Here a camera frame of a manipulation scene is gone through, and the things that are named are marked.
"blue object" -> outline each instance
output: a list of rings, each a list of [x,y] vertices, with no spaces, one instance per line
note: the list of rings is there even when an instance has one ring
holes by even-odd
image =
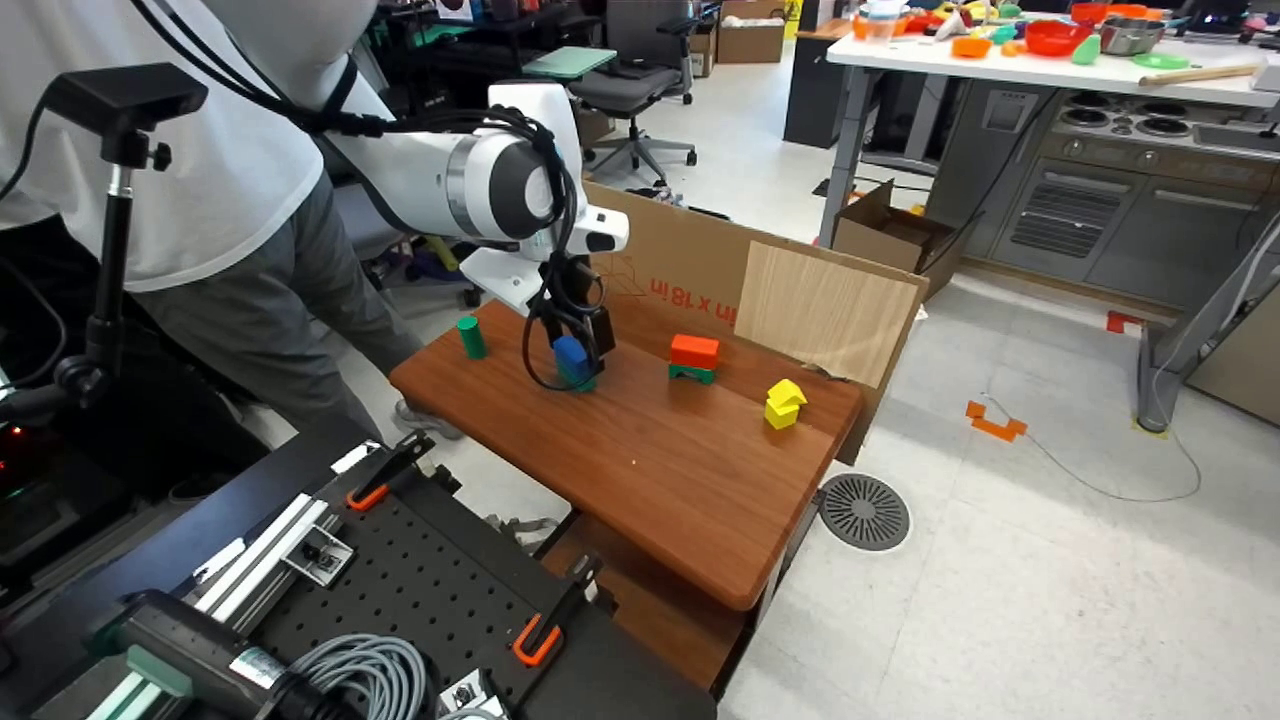
[[[557,377],[565,390],[592,390],[592,355],[577,335],[557,335],[553,341],[557,351]]]

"black table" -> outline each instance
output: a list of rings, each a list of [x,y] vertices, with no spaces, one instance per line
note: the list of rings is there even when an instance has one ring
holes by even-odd
[[[81,675],[92,655],[86,638],[121,613],[121,598],[141,590],[175,590],[228,541],[264,529],[298,494],[323,488],[332,458],[315,442],[293,442],[187,517],[143,541],[138,551],[104,566],[96,578],[61,590],[45,609],[18,617],[0,640],[12,668],[0,675],[0,717],[29,717],[58,690]],[[562,582],[542,572],[513,541],[462,508],[441,484],[424,484],[415,520],[451,547],[470,547],[472,568],[532,609],[545,609]],[[716,717],[712,695],[697,693],[673,668],[630,640],[610,613],[588,609],[572,622],[567,643],[542,675],[521,717]]]

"cabinet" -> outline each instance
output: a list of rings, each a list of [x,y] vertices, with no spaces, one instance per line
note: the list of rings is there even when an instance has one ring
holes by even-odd
[[[1154,179],[1118,226],[1089,285],[1166,310],[1199,310],[1242,264],[1260,226],[1266,213],[1251,196]]]
[[[1044,133],[976,259],[1168,311],[1199,310],[1275,213],[1275,168],[1211,150]]]

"orange block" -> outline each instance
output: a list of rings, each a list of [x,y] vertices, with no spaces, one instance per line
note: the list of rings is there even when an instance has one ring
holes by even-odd
[[[716,335],[673,335],[673,366],[721,369],[721,341]]]
[[[976,403],[976,401],[970,401],[966,415],[976,432],[1001,435],[1005,443],[1029,432],[1029,423],[1012,415],[1005,423],[987,422],[987,403]]]

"red block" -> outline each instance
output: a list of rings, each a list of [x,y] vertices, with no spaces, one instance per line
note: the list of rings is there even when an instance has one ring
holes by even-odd
[[[716,335],[673,335],[673,366],[721,369],[721,341]]]

